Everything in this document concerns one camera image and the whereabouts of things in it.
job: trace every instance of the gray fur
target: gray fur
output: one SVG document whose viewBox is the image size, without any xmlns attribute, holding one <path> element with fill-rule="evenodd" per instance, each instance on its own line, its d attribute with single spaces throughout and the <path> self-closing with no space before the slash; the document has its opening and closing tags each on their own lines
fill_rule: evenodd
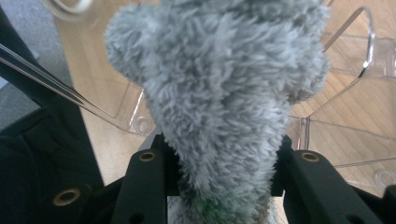
<svg viewBox="0 0 396 224">
<path fill-rule="evenodd" d="M 182 165 L 169 223 L 258 223 L 290 106 L 320 91 L 321 0 L 162 0 L 108 25 L 109 61 L 145 89 Z"/>
</svg>

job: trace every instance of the gray carpet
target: gray carpet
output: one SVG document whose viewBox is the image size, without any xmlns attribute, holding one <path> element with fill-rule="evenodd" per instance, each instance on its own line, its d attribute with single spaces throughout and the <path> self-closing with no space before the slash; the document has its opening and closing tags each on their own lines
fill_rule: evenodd
<svg viewBox="0 0 396 224">
<path fill-rule="evenodd" d="M 15 30 L 38 53 L 38 62 L 70 85 L 62 45 L 51 14 L 39 0 L 0 0 Z M 37 109 L 37 105 L 10 84 L 0 90 L 0 129 Z"/>
</svg>

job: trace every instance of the fuzzy fabric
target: fuzzy fabric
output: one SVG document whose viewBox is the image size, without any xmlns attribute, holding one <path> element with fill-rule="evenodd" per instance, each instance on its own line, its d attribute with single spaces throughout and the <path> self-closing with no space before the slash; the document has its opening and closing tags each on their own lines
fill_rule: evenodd
<svg viewBox="0 0 396 224">
<path fill-rule="evenodd" d="M 162 0 L 108 25 L 109 61 L 142 86 L 183 177 L 169 223 L 260 223 L 290 106 L 320 91 L 322 0 Z"/>
</svg>

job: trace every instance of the plush toy arm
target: plush toy arm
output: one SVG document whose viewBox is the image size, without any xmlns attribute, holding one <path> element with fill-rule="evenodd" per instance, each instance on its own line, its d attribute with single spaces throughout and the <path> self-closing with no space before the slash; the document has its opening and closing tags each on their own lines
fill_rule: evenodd
<svg viewBox="0 0 396 224">
<path fill-rule="evenodd" d="M 151 62 L 152 42 L 158 22 L 155 6 L 131 4 L 122 7 L 106 30 L 107 58 L 116 70 L 138 85 Z"/>
</svg>

